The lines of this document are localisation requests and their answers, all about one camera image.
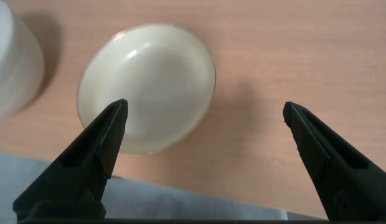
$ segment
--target white container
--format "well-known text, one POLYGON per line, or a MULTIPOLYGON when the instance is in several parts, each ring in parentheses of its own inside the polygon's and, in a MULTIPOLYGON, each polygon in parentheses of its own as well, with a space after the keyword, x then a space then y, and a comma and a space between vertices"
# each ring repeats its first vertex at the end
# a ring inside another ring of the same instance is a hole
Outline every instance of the white container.
POLYGON ((44 76, 44 58, 31 31, 0 1, 0 118, 30 103, 44 76))

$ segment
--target white bowl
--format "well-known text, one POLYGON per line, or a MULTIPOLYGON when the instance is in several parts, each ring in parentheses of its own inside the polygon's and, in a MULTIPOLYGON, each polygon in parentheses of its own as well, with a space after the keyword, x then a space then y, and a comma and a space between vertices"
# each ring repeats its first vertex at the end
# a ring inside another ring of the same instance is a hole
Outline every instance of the white bowl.
POLYGON ((37 40, 0 1, 0 118, 30 103, 43 76, 44 58, 37 40))
POLYGON ((84 127, 111 102, 128 101, 120 152, 161 151, 203 118, 215 88, 215 67, 203 42, 170 25, 116 34, 89 63, 78 90, 84 127))

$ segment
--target light wood surface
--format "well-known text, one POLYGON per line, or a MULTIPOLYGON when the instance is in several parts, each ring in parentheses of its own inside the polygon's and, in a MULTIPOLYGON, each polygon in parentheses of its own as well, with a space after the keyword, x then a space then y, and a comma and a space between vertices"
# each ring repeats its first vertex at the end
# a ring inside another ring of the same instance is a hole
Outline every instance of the light wood surface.
POLYGON ((51 161, 82 131, 86 64, 112 35, 149 23, 186 27, 211 50, 217 87, 183 142, 118 157, 115 175, 325 216, 283 122, 310 109, 386 171, 386 1, 9 1, 46 58, 39 98, 0 120, 0 151, 51 161))

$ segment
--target cream-colored dish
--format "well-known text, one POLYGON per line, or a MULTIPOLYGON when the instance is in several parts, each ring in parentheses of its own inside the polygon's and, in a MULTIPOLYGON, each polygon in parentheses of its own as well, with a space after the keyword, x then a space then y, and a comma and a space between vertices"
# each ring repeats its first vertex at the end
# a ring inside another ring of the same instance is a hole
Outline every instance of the cream-colored dish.
POLYGON ((215 88, 215 67, 204 43, 170 25, 116 34, 89 63, 78 90, 84 127, 111 102, 128 101, 120 152, 161 151, 188 135, 204 117, 215 88))

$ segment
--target wooden table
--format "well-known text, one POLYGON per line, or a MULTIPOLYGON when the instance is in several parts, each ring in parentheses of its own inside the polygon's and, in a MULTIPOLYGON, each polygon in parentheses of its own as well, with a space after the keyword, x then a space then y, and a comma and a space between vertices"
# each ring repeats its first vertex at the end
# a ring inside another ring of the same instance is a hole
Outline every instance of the wooden table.
POLYGON ((51 161, 82 131, 85 66, 123 29, 167 22, 201 36, 217 87, 183 142, 119 155, 115 175, 325 216, 283 122, 285 101, 309 108, 386 171, 386 1, 13 0, 38 38, 47 78, 39 98, 0 120, 0 151, 51 161))

